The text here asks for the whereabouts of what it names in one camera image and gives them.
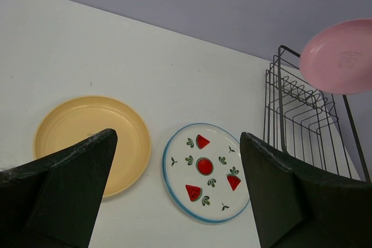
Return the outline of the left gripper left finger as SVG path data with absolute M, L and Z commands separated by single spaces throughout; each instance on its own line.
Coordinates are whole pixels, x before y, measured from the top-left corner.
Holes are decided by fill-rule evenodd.
M 1 247 L 88 247 L 116 146 L 105 129 L 1 171 Z

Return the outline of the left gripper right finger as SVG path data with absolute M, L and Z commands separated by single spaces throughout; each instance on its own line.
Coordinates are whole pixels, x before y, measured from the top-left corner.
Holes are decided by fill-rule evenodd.
M 240 137 L 261 247 L 370 247 L 371 184 L 307 164 L 250 133 Z

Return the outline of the pink plate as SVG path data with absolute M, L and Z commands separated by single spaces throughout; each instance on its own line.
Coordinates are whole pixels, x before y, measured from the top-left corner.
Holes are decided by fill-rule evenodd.
M 304 47 L 301 75 L 314 88 L 350 95 L 371 90 L 371 19 L 331 26 Z

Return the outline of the dark wire dish rack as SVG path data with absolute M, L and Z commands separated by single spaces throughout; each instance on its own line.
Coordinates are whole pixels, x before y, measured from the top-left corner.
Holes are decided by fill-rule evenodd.
M 264 141 L 322 170 L 371 182 L 348 97 L 313 88 L 299 58 L 280 45 L 265 72 Z

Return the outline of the yellow plate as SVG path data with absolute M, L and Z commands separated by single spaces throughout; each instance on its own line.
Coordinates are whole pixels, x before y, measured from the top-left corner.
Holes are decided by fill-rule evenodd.
M 128 105 L 104 96 L 68 100 L 49 112 L 38 126 L 34 158 L 39 159 L 111 128 L 117 146 L 104 197 L 133 185 L 145 171 L 151 156 L 151 139 L 143 119 Z

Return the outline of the white blue-rimmed fruit plate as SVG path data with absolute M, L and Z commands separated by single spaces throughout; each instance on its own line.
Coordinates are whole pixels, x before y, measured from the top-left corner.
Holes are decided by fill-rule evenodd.
M 180 128 L 164 148 L 162 175 L 175 204 L 198 221 L 227 222 L 250 202 L 239 140 L 213 124 Z

